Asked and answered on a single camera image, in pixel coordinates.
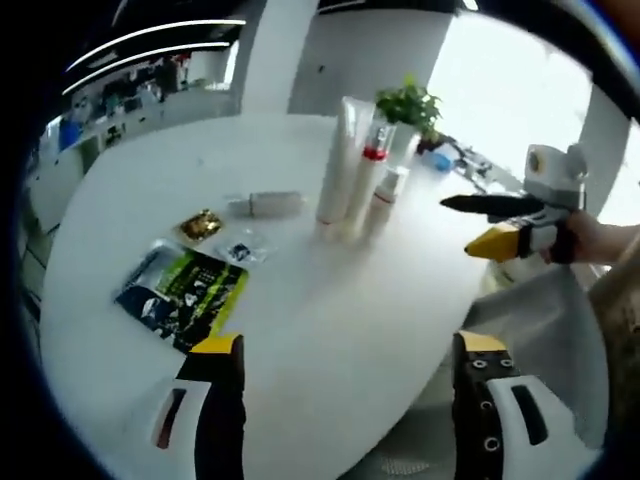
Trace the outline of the person's right hand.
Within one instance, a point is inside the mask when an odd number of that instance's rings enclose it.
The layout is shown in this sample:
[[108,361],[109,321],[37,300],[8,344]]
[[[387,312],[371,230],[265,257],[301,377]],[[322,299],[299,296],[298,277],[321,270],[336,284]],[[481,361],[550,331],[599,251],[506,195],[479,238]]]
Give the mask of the person's right hand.
[[573,262],[606,265],[617,258],[609,242],[609,226],[599,222],[585,211],[572,213],[567,228],[576,236]]

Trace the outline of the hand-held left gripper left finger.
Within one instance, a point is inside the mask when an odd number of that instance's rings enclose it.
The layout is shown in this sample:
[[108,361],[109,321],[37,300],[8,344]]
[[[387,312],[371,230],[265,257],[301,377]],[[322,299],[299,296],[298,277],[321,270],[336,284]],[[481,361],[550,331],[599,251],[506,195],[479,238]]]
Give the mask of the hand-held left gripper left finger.
[[209,337],[186,354],[162,394],[150,443],[174,479],[242,479],[244,337]]

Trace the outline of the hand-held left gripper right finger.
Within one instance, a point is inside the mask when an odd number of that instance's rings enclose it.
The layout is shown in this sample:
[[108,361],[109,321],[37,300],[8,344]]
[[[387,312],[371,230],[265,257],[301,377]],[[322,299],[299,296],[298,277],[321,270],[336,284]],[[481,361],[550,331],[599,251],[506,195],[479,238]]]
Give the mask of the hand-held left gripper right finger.
[[600,457],[570,409],[491,335],[452,342],[456,479],[582,479]]

